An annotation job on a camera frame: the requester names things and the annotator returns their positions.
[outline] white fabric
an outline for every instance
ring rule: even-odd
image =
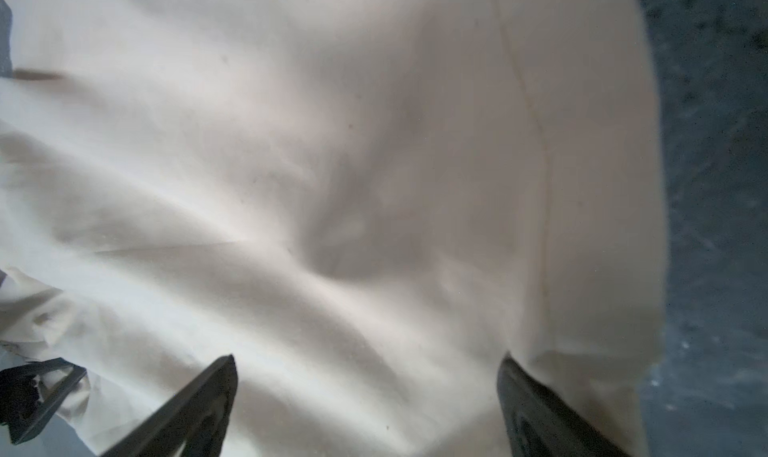
[[[239,455],[508,455],[507,351],[642,455],[635,0],[6,0],[0,339],[101,452],[217,356]]]

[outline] wrinkled cloth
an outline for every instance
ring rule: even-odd
[[[636,0],[6,2],[0,339],[93,451],[232,353],[225,456],[509,455],[510,352],[645,454]]]

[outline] beige cloth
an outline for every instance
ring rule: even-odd
[[[627,451],[658,356],[636,0],[6,0],[0,339],[96,452],[217,356],[240,455],[508,455],[508,350]]]

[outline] garment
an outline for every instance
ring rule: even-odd
[[[101,452],[217,356],[224,455],[508,455],[506,352],[645,453],[635,0],[6,0],[0,339]]]

